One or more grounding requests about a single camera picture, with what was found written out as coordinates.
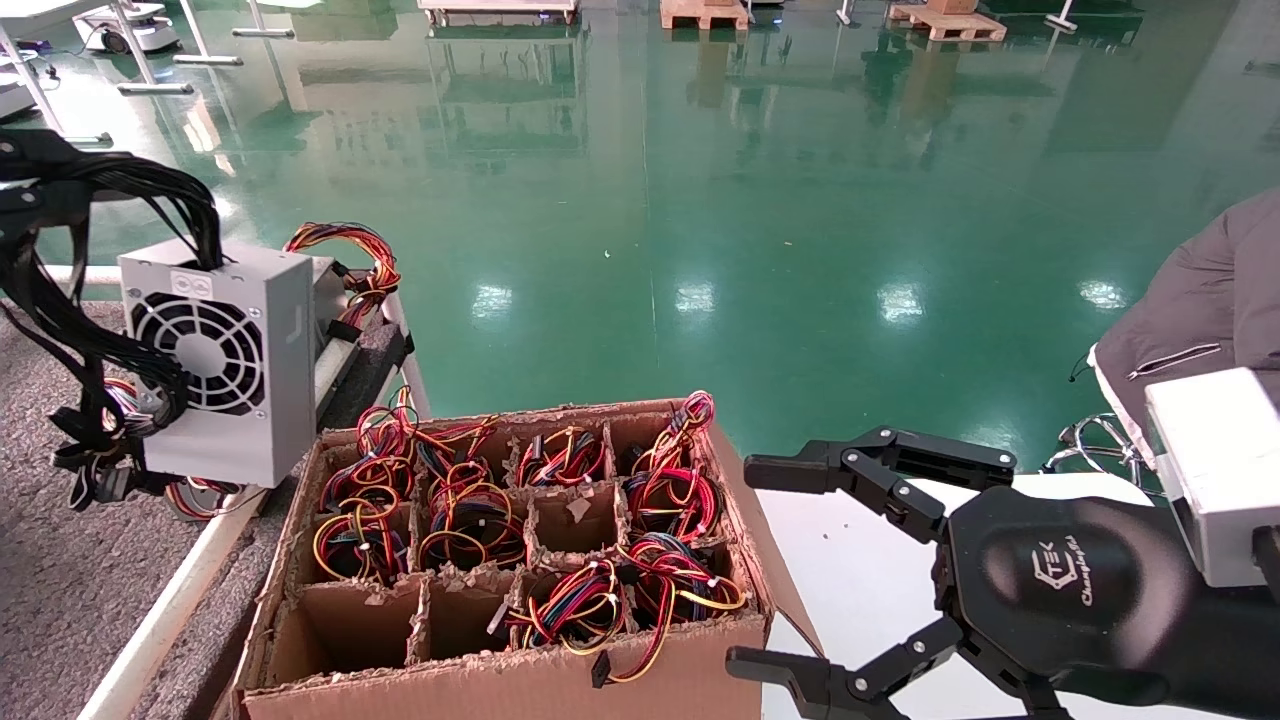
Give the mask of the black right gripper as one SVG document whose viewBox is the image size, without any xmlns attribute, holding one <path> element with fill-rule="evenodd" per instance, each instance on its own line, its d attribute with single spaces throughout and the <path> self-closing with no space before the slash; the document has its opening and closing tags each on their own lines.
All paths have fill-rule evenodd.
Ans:
<svg viewBox="0 0 1280 720">
<path fill-rule="evenodd" d="M 735 646 L 727 673 L 783 687 L 804 719 L 904 719 L 893 697 L 955 655 L 1021 702 L 1023 719 L 1068 719 L 1056 691 L 1116 705 L 1184 705 L 1196 651 L 1187 623 L 1204 582 L 1169 512 L 1101 497 L 1011 488 L 1009 451 L 891 427 L 753 454 L 753 489 L 845 493 L 922 544 L 950 611 L 847 669 Z M 982 492 L 947 519 L 914 479 Z"/>
</svg>

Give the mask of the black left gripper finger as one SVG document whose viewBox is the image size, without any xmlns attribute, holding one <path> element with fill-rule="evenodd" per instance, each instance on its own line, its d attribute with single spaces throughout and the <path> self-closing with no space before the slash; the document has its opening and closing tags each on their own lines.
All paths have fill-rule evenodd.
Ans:
<svg viewBox="0 0 1280 720">
<path fill-rule="evenodd" d="M 1 237 L 19 238 L 41 229 L 70 225 L 67 191 L 60 184 L 1 191 Z"/>
<path fill-rule="evenodd" d="M 51 129 L 1 132 L 1 181 L 60 181 L 95 158 Z"/>
</svg>

